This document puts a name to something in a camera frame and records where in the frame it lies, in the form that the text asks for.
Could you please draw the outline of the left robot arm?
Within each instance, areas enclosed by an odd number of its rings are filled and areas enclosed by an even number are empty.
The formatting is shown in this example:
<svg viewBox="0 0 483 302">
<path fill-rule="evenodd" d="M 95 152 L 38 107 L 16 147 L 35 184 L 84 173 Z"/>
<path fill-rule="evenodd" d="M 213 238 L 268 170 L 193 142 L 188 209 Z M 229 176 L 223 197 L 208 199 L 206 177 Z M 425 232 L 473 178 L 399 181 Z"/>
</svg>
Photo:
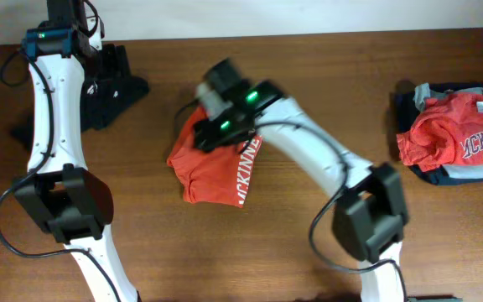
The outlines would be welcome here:
<svg viewBox="0 0 483 302">
<path fill-rule="evenodd" d="M 104 24 L 88 1 L 50 1 L 19 53 L 34 87 L 26 175 L 9 189 L 38 228 L 77 262 L 97 301 L 137 301 L 112 238 L 108 186 L 87 168 L 83 131 L 101 129 L 148 93 L 132 76 L 122 46 L 105 44 Z"/>
</svg>

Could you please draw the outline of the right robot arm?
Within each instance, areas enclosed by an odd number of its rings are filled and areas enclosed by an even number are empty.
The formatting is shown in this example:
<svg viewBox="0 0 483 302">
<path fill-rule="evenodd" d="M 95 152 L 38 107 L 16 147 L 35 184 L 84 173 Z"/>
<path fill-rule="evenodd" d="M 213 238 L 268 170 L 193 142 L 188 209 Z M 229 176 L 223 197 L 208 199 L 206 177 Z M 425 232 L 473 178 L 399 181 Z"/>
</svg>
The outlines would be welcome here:
<svg viewBox="0 0 483 302">
<path fill-rule="evenodd" d="M 211 67 L 196 89 L 206 118 L 195 125 L 194 146 L 209 153 L 219 147 L 263 140 L 289 156 L 328 195 L 309 227 L 309 245 L 330 268 L 361 276 L 364 301 L 408 298 L 400 253 L 409 214 L 398 172 L 375 166 L 351 152 L 315 123 L 273 81 L 253 83 L 231 60 Z M 358 262 L 347 268 L 316 246 L 315 229 L 333 211 L 331 231 Z"/>
</svg>

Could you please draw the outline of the plain orange t-shirt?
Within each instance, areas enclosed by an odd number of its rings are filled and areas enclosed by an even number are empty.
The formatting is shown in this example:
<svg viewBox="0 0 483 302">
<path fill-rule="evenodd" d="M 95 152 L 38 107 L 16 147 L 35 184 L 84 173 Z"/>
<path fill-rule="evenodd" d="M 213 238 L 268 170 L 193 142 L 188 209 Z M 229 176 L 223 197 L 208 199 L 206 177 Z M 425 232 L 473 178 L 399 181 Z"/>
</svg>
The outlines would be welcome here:
<svg viewBox="0 0 483 302">
<path fill-rule="evenodd" d="M 399 156 L 423 172 L 442 165 L 483 165 L 483 95 L 455 93 L 429 98 L 410 129 L 397 135 Z"/>
</svg>

